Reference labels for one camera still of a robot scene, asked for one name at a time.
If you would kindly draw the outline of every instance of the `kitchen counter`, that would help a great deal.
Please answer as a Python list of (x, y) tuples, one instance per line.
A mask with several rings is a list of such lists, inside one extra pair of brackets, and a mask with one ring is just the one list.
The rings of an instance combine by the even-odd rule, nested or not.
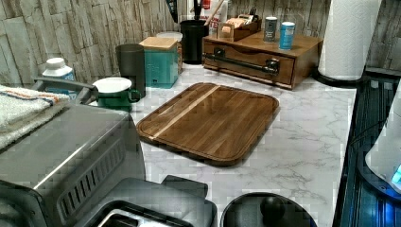
[(218, 207), (218, 225), (233, 199), (251, 192), (271, 192), (298, 202), (318, 226), (331, 226), (356, 89), (333, 88), (309, 78), (288, 91), (200, 65), (183, 68), (171, 89), (147, 88), (146, 97), (133, 104), (131, 116), (136, 124), (198, 82), (274, 96), (280, 111), (254, 149), (235, 166), (209, 166), (142, 142), (147, 180), (161, 183), (166, 175), (175, 175), (207, 183), (206, 199)]

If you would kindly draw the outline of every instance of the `wooden cutting board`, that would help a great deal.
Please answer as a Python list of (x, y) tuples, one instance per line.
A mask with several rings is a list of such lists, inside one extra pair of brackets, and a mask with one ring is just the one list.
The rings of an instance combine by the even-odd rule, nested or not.
[(278, 107), (272, 96), (197, 83), (142, 119), (137, 130), (146, 141), (229, 166), (250, 151)]

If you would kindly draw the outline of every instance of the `stovetop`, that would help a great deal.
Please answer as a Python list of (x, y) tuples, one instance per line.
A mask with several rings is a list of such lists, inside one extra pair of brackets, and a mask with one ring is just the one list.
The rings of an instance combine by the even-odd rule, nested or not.
[(356, 85), (357, 97), (333, 226), (401, 226), (401, 202), (371, 187), (357, 170), (358, 154), (373, 146), (392, 106), (399, 77), (391, 74), (367, 71)]

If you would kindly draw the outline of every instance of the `green container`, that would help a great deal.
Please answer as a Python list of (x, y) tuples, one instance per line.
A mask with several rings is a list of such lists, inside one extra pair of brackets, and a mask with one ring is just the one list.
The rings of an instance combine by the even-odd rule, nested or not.
[(148, 37), (140, 44), (145, 48), (146, 86), (171, 88), (178, 78), (177, 40)]

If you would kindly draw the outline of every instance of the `wall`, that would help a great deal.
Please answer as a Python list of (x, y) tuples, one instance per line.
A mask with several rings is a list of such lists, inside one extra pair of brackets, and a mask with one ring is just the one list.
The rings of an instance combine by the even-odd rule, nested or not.
[[(230, 15), (256, 6), (262, 18), (295, 22), (296, 33), (324, 37), (330, 1), (327, 0), (232, 0)], [(401, 1), (382, 0), (366, 65), (401, 71)]]
[(118, 72), (117, 45), (174, 28), (166, 1), (1, 0), (0, 84), (30, 86), (53, 57), (93, 82)]
[[(187, 15), (186, 1), (179, 14)], [(367, 64), (401, 71), (401, 6), (382, 0)], [(297, 24), (297, 33), (324, 37), (330, 1), (231, 0), (229, 15), (257, 7)], [(114, 49), (159, 31), (178, 30), (164, 0), (0, 0), (0, 84), (30, 86), (44, 63), (62, 57), (81, 82), (118, 72)]]
[(400, 27), (401, 1), (382, 0), (367, 65), (401, 71)]

